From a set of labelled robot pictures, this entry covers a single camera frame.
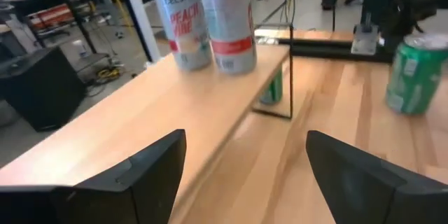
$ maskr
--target celsius can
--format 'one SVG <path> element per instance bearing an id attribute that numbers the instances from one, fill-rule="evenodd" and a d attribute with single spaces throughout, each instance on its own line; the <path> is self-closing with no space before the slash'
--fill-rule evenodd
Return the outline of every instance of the celsius can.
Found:
<path id="1" fill-rule="evenodd" d="M 251 0 L 202 0 L 218 68 L 227 74 L 252 71 L 257 63 Z"/>
<path id="2" fill-rule="evenodd" d="M 409 35 L 398 46 L 386 91 L 386 103 L 406 114 L 424 113 L 438 88 L 448 36 Z"/>
<path id="3" fill-rule="evenodd" d="M 266 105 L 273 105 L 281 101 L 283 97 L 283 74 L 279 71 L 269 87 L 260 97 L 260 102 Z"/>
<path id="4" fill-rule="evenodd" d="M 179 68 L 194 70 L 211 62 L 201 0 L 156 0 L 169 45 Z"/>

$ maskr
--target wooden board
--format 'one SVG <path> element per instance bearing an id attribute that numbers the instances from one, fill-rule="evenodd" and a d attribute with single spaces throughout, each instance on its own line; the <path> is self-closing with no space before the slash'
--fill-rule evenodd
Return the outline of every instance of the wooden board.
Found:
<path id="1" fill-rule="evenodd" d="M 295 35 L 331 37 L 312 31 Z M 351 39 L 350 34 L 332 37 Z M 309 130 L 448 183 L 446 76 L 429 111 L 420 116 L 400 115 L 385 105 L 386 64 L 295 57 L 293 76 L 294 120 L 255 114 L 245 119 L 171 224 L 335 223 L 305 152 Z"/>
<path id="2" fill-rule="evenodd" d="M 180 71 L 172 55 L 99 102 L 0 170 L 1 185 L 75 185 L 185 129 L 179 199 L 229 139 L 286 59 L 288 48 L 259 45 L 255 70 Z"/>

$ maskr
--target red label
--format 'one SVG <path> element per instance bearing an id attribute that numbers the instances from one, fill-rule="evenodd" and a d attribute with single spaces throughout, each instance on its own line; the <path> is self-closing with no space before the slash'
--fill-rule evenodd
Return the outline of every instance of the red label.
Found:
<path id="1" fill-rule="evenodd" d="M 211 41 L 213 51 L 219 54 L 242 53 L 252 48 L 252 36 L 233 42 Z"/>
<path id="2" fill-rule="evenodd" d="M 177 43 L 175 41 L 169 41 L 169 47 L 173 52 L 177 52 L 179 49 L 177 48 Z"/>
<path id="3" fill-rule="evenodd" d="M 171 14 L 170 20 L 173 25 L 175 37 L 191 33 L 193 20 L 200 14 L 199 3 L 194 3 L 186 9 Z"/>

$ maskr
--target floor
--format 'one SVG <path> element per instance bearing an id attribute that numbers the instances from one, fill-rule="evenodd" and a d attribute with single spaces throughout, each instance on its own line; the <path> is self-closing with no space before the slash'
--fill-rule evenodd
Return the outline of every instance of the floor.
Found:
<path id="1" fill-rule="evenodd" d="M 281 4 L 282 1 L 283 0 L 254 0 L 254 22 L 256 24 L 262 22 Z M 296 14 L 294 25 L 297 29 L 331 30 L 331 12 L 323 12 L 320 7 L 320 2 L 321 0 L 295 0 Z M 153 26 L 160 26 L 160 17 L 155 4 L 149 4 L 146 10 L 150 23 Z M 336 30 L 351 31 L 354 25 L 360 20 L 360 17 L 360 5 L 344 6 L 343 3 L 338 3 Z M 448 12 L 440 11 L 436 17 L 432 17 L 431 19 L 422 22 L 421 26 L 428 31 L 448 32 L 447 18 Z M 268 20 L 268 22 L 278 21 L 280 21 L 280 12 L 276 13 Z M 124 31 L 125 37 L 117 39 L 114 35 L 117 29 L 116 27 L 108 27 L 105 25 L 92 26 L 89 24 L 87 29 L 91 31 L 90 35 L 98 51 L 108 52 L 120 60 L 125 65 L 126 72 L 119 80 L 109 83 L 103 92 L 93 97 L 87 97 L 73 116 L 74 118 L 124 85 L 131 79 L 132 74 L 142 72 L 146 61 L 135 31 L 130 31 L 127 27 L 121 27 L 120 29 Z M 72 45 L 70 42 L 81 38 L 81 33 L 76 28 L 70 29 L 70 32 L 70 37 L 65 36 L 58 38 L 56 41 L 47 41 L 47 43 L 61 45 L 69 60 L 77 57 L 71 49 Z M 164 44 L 159 44 L 159 50 L 161 55 L 169 53 L 168 46 Z M 95 94 L 97 91 L 98 90 L 91 90 L 91 94 Z M 4 104 L 0 104 L 0 110 L 2 110 L 4 106 Z M 22 118 L 16 118 L 8 125 L 0 126 L 0 167 L 6 165 L 11 160 L 14 160 L 17 156 L 38 144 L 50 134 L 52 134 L 52 132 L 36 133 Z"/>

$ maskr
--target green soda can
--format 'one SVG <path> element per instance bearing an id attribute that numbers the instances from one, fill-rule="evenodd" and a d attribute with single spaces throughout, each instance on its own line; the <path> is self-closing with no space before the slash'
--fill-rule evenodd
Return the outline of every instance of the green soda can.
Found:
<path id="1" fill-rule="evenodd" d="M 272 80 L 269 87 L 260 98 L 260 102 L 266 105 L 273 105 L 281 101 L 283 97 L 283 74 L 280 70 Z"/>
<path id="2" fill-rule="evenodd" d="M 406 114 L 425 113 L 448 58 L 448 35 L 406 36 L 398 46 L 386 91 L 386 103 Z"/>

